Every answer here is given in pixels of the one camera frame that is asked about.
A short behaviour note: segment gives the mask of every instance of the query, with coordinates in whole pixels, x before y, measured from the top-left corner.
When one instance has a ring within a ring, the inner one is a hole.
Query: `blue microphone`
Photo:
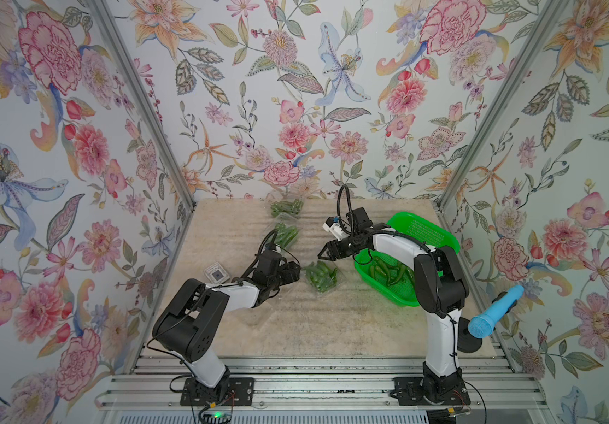
[[[493,301],[493,304],[484,313],[471,319],[467,327],[469,334],[476,338],[486,338],[493,334],[495,324],[521,296],[523,296],[523,286],[515,285],[509,289],[502,298]]]

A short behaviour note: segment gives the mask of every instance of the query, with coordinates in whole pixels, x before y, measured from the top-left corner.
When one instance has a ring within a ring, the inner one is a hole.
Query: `wall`
[[[525,288],[502,335],[560,422],[609,424],[609,1],[566,8],[445,213],[491,299]]]
[[[196,198],[436,198],[539,0],[110,2]]]
[[[187,212],[87,8],[0,0],[0,423],[88,423]]]

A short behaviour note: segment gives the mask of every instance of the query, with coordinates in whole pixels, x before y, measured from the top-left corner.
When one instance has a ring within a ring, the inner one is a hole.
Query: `green basket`
[[[460,252],[460,243],[458,243],[453,234],[410,212],[395,214],[387,224],[399,233],[408,234],[421,242],[425,242],[425,244],[436,246],[437,248],[450,246],[455,250],[455,253]],[[381,258],[389,265],[396,265],[398,263],[398,260],[384,253],[373,251],[372,255],[373,257]],[[376,276],[376,278],[372,278],[368,274],[368,268],[371,264],[359,264],[359,262],[366,263],[368,261],[370,261],[370,256],[368,255],[368,249],[366,249],[356,256],[356,262],[354,262],[354,266],[359,271],[363,281],[399,306],[420,306],[418,299],[415,297],[415,288],[411,283],[403,280],[400,283],[387,287],[384,277]]]

